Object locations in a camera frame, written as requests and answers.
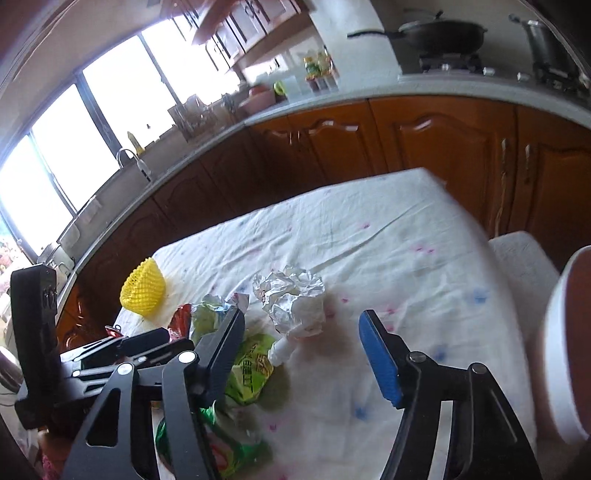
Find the window frame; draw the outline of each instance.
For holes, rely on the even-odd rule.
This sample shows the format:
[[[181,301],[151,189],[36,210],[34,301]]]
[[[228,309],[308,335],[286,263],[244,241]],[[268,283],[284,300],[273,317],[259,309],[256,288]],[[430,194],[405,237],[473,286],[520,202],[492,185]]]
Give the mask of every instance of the window frame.
[[[184,19],[189,23],[189,25],[194,26],[191,21],[192,18],[187,18],[187,15],[185,15]],[[102,50],[98,55],[93,56],[88,62],[79,66],[70,75],[68,75],[68,77],[66,79],[64,79],[63,82],[60,83],[58,88],[56,88],[45,99],[45,101],[43,101],[39,105],[39,107],[37,107],[37,109],[29,117],[28,121],[17,131],[17,133],[12,137],[11,141],[7,143],[6,147],[0,151],[0,168],[2,168],[2,166],[4,165],[4,163],[6,162],[8,157],[11,155],[14,148],[18,145],[18,143],[26,136],[30,137],[32,145],[37,153],[39,162],[40,162],[45,174],[47,175],[47,178],[48,178],[51,186],[53,187],[53,189],[57,193],[60,200],[64,203],[67,210],[72,214],[73,219],[66,226],[66,229],[72,224],[72,222],[74,222],[76,220],[76,218],[78,217],[78,214],[84,208],[84,206],[80,210],[76,210],[76,208],[73,206],[73,203],[67,197],[66,193],[64,192],[61,185],[57,181],[55,175],[49,169],[49,166],[47,165],[45,159],[43,158],[43,154],[40,151],[40,149],[37,145],[37,142],[35,141],[35,136],[33,134],[33,125],[37,122],[37,120],[40,118],[40,116],[43,115],[43,113],[68,88],[70,88],[72,85],[75,85],[76,89],[82,99],[82,102],[84,103],[84,106],[85,106],[86,110],[88,111],[88,114],[90,115],[90,118],[92,119],[96,129],[100,133],[100,136],[103,138],[104,142],[106,143],[107,147],[109,148],[109,150],[111,151],[111,153],[113,154],[115,159],[117,159],[117,153],[122,148],[121,143],[117,139],[115,133],[113,132],[113,129],[111,128],[111,126],[107,122],[98,102],[96,101],[96,98],[95,98],[94,94],[92,93],[90,86],[88,85],[88,82],[84,76],[83,70],[87,66],[92,64],[95,60],[99,59],[104,54],[111,51],[117,45],[120,45],[121,43],[123,43],[126,40],[129,40],[132,37],[138,37],[140,42],[142,43],[144,49],[146,50],[146,53],[148,54],[148,57],[150,58],[152,64],[156,68],[156,71],[160,75],[162,83],[166,86],[166,88],[168,89],[168,91],[172,95],[176,105],[182,106],[182,102],[180,101],[180,99],[179,99],[178,95],[176,94],[176,92],[174,91],[172,85],[170,84],[170,82],[166,78],[166,75],[164,74],[162,68],[158,64],[158,61],[154,57],[154,54],[152,53],[150,47],[148,46],[148,44],[142,34],[142,32],[144,30],[146,30],[147,28],[149,28],[150,26],[155,25],[160,22],[163,22],[163,21],[172,21],[176,25],[176,28],[178,29],[178,33],[184,38],[183,32],[179,28],[177,21],[174,17],[165,18],[165,19],[162,19],[162,18],[156,19],[154,22],[142,27],[139,31],[136,31],[132,34],[123,35],[118,40],[116,40],[109,48]],[[216,70],[218,70],[218,68],[215,65],[215,62],[213,61],[211,56],[210,56],[210,61],[212,62],[212,64],[216,68]],[[120,160],[118,160],[119,170],[122,170],[130,163],[132,163],[132,157],[130,157],[127,153],[125,153],[125,155],[121,155]],[[12,233],[12,236],[14,237],[17,245],[19,245],[21,247],[23,253],[34,264],[37,261],[37,254],[35,253],[35,251],[31,247],[31,245],[27,242],[27,240],[24,238],[22,233],[19,231],[18,227],[16,226],[15,222],[12,220],[12,217],[9,215],[8,211],[6,210],[5,206],[2,204],[1,200],[0,200],[0,217],[6,223],[8,229]]]

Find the black metal bracket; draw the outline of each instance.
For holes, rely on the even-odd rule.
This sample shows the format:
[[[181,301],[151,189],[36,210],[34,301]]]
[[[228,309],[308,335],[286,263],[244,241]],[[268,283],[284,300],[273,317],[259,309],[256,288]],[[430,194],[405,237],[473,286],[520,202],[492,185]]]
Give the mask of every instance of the black metal bracket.
[[[115,366],[76,436],[63,479],[158,479],[150,401],[162,400],[177,480],[220,480],[196,413],[223,395],[244,328],[243,313],[233,307],[215,333],[165,365]]]
[[[431,468],[441,402],[452,400],[452,429],[444,480],[541,480],[529,441],[486,366],[466,370],[438,365],[410,352],[388,333],[373,310],[362,313],[398,369],[404,408],[382,480],[426,480]]]

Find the white bottle cap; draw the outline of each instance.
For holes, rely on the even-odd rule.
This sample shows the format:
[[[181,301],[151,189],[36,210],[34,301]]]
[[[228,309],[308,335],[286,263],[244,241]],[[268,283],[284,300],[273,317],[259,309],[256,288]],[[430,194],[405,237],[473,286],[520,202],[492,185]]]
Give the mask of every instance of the white bottle cap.
[[[269,362],[274,367],[278,367],[289,360],[296,347],[296,341],[288,340],[287,337],[282,337],[271,346],[268,353]]]

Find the window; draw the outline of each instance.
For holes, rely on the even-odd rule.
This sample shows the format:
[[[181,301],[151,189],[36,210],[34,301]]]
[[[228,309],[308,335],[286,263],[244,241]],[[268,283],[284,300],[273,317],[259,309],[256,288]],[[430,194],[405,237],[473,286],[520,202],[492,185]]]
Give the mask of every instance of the window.
[[[5,294],[10,288],[10,275],[12,272],[30,266],[31,262],[27,260],[25,254],[19,249],[10,233],[8,225],[0,217],[0,296]]]
[[[119,168],[75,85],[45,110],[32,131],[43,159],[76,210]]]
[[[0,170],[0,201],[35,255],[72,220],[28,135]]]
[[[187,24],[184,18],[179,25]],[[164,21],[142,32],[148,47],[182,102],[195,93],[206,104],[219,100],[224,93],[238,90],[240,79],[235,72],[220,73],[213,65],[205,45],[186,42],[172,21]]]
[[[162,21],[75,73],[0,159],[0,274],[21,248],[36,260],[60,236],[117,171],[118,150],[135,149],[128,132],[145,147],[173,126],[174,105],[195,94],[210,104],[238,89],[235,72],[220,73],[205,46],[185,40],[190,28],[183,17]]]
[[[134,150],[128,131],[145,147],[173,126],[168,109],[175,105],[174,98],[138,37],[109,50],[83,73],[124,147]]]

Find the black device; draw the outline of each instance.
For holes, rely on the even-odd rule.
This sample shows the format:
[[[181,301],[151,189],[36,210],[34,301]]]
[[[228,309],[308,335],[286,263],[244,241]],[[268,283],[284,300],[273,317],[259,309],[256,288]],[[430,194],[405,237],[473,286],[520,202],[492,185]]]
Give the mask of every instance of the black device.
[[[196,413],[223,395],[242,342],[242,312],[230,309],[218,331],[194,348],[188,339],[166,343],[168,332],[157,329],[64,353],[56,369],[57,341],[45,338],[54,332],[49,320],[55,312],[55,294],[44,303],[55,288],[47,270],[36,265],[12,274],[11,290],[19,298],[12,312],[17,348],[27,365],[17,413],[27,428],[77,429],[63,480],[157,480],[151,400],[164,404],[177,480],[219,480]],[[372,310],[362,313],[359,333],[382,392],[404,409],[382,480],[427,479],[446,400],[454,405],[444,480],[541,480],[521,425],[484,365],[462,370],[410,352]],[[45,359],[49,365],[36,370]]]

